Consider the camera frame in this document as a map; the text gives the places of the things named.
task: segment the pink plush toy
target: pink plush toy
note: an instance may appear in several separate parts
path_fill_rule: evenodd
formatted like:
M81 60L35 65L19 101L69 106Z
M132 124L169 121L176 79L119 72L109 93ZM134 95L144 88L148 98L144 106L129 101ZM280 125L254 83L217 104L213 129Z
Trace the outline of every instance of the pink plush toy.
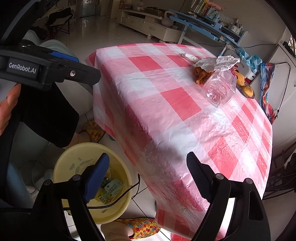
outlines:
M221 8L219 5L217 5L216 3L213 3L213 2L207 2L207 5L209 5L210 7L215 8L215 9L218 10L218 11L222 11L222 12L223 12L222 8Z

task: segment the human hand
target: human hand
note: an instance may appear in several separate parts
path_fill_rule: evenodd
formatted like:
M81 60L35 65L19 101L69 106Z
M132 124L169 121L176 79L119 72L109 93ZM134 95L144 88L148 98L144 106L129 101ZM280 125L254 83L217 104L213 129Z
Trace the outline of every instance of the human hand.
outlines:
M21 84L16 84L7 95L7 98L0 103L0 135L3 134L11 117L11 111L17 104L20 95Z

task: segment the yellow bucket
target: yellow bucket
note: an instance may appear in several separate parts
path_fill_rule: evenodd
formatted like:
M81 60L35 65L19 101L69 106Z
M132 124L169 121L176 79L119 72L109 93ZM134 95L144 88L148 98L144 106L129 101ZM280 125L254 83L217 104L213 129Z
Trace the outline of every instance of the yellow bucket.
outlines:
M117 178L123 183L119 197L132 186L131 174L123 160L111 149L98 143L85 142L67 149L58 159L53 174L54 183L68 181L75 174L82 174L90 165L96 163L102 153L107 153L110 158L111 179ZM125 194L116 204L109 208L90 209L96 224L109 223L119 218L127 209L131 201L132 190ZM62 199L64 207L69 207L68 201ZM90 200L88 206L105 206L96 199Z

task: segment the red and white tablecloth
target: red and white tablecloth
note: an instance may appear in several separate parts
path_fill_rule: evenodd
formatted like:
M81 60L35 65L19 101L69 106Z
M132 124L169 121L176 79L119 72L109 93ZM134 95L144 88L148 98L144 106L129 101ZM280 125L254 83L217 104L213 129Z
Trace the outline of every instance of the red and white tablecloth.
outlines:
M102 74L94 86L95 121L147 184L157 202L157 223L191 239L209 203L189 173L187 153L228 179L253 179L262 197L272 128L258 103L239 91L224 107L212 106L194 81L192 62L180 53L214 57L200 47L143 43L98 49L86 61ZM218 238L227 231L233 203Z

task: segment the colorful slipper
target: colorful slipper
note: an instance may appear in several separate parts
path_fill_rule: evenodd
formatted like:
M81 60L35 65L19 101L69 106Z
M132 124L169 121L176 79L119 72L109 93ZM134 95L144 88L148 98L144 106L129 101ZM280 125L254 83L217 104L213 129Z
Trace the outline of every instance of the colorful slipper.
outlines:
M154 218L119 218L115 221L125 223L134 231L134 236L130 239L147 238L160 231L160 227L156 224Z
M84 131L86 131L89 134L91 142L95 142L95 143L98 143L106 133L106 131L104 131L101 127L99 127L99 125L93 120L89 121L81 129L81 132L84 132Z

